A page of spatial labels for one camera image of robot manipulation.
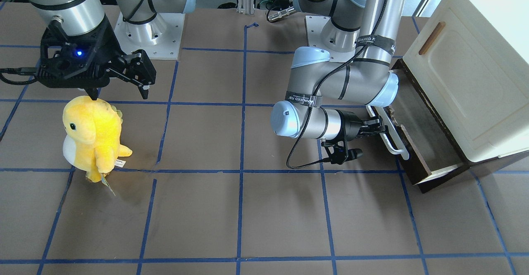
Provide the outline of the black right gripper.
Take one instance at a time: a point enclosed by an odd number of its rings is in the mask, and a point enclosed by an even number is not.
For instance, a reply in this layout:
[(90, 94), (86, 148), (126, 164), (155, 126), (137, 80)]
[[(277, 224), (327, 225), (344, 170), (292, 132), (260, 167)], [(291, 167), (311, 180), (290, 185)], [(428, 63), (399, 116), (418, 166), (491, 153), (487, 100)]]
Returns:
[(97, 100), (101, 87), (110, 82), (105, 76), (135, 85), (147, 100), (155, 84), (156, 69), (144, 50), (124, 55), (107, 17), (94, 30), (68, 36), (62, 24), (52, 20), (41, 39), (41, 55), (35, 78), (49, 88), (79, 88)]

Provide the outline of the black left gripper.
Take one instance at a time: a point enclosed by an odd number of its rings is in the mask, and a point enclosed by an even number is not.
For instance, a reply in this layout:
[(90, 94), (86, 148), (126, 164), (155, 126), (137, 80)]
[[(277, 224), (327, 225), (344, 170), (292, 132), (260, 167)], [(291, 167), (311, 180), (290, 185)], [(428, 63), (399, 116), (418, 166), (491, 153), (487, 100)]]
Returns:
[(388, 134), (388, 127), (381, 117), (371, 120), (361, 119), (351, 111), (337, 110), (341, 119), (341, 126), (337, 135), (338, 141), (352, 141), (355, 138)]

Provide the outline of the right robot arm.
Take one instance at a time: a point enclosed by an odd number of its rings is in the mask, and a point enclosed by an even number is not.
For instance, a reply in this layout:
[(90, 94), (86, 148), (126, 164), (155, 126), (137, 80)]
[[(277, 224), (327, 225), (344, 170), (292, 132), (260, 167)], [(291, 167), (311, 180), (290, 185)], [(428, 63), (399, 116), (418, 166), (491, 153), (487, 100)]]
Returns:
[(196, 0), (117, 0), (121, 19), (115, 27), (100, 0), (29, 0), (47, 28), (41, 38), (34, 82), (48, 88), (78, 88), (93, 100), (98, 89), (119, 78), (147, 99), (155, 84), (152, 59), (175, 60), (185, 14)]

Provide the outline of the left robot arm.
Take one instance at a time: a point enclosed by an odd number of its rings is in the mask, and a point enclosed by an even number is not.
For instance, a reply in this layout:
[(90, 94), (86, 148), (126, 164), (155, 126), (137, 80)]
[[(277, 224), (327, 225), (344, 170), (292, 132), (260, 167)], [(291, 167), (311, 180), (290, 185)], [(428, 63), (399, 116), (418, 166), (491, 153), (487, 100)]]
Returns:
[(386, 107), (398, 91), (390, 73), (405, 0), (293, 0), (295, 9), (330, 17), (333, 32), (357, 36), (345, 61), (333, 62), (336, 36), (319, 47), (299, 47), (293, 55), (284, 101), (271, 114), (272, 130), (290, 138), (333, 140), (353, 126), (348, 111), (323, 108), (322, 98)]

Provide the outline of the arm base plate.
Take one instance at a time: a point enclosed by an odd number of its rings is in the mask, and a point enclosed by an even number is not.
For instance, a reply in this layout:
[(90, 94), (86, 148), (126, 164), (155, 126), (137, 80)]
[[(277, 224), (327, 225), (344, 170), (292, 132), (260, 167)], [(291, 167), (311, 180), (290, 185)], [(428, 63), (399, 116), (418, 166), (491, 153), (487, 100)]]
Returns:
[(114, 34), (127, 55), (142, 49), (151, 60), (177, 60), (185, 17), (185, 14), (159, 13), (153, 21), (135, 25), (124, 22), (119, 14)]
[(344, 62), (355, 54), (359, 29), (343, 31), (334, 26), (331, 17), (306, 16), (307, 40), (310, 47), (327, 50), (331, 61)]

